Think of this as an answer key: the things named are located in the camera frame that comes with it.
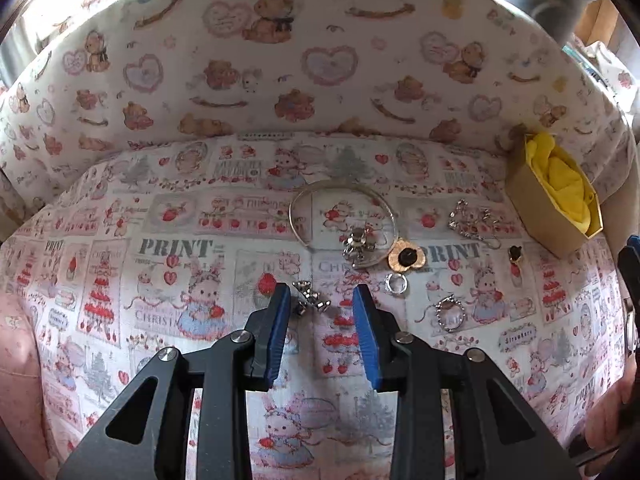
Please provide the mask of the person's left hand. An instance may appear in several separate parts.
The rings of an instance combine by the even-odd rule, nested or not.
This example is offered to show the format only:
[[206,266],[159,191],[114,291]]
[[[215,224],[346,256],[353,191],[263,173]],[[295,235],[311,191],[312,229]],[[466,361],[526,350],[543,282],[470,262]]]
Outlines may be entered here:
[[586,419],[585,437],[595,451],[605,451],[620,433],[620,411],[639,395],[634,356],[626,362],[623,376],[597,400]]

